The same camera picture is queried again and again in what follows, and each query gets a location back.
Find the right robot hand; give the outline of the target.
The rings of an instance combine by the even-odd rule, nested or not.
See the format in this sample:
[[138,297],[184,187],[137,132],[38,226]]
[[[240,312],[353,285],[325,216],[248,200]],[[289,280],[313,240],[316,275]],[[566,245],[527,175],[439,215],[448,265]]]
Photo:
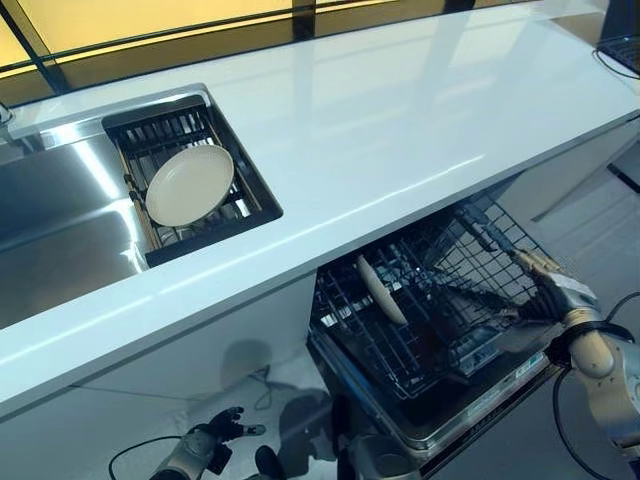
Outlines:
[[585,314],[586,321],[603,320],[595,293],[551,257],[524,249],[509,256],[534,283],[535,292],[524,304],[501,310],[503,316],[517,324],[568,325],[576,312]]

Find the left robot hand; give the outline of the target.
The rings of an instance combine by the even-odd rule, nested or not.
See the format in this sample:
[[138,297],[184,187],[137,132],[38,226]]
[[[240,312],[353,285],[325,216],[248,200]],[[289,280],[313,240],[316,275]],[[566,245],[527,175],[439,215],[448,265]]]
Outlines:
[[258,437],[266,433],[261,424],[243,425],[240,423],[244,408],[231,407],[217,414],[206,424],[206,431],[218,442],[224,443],[241,437]]

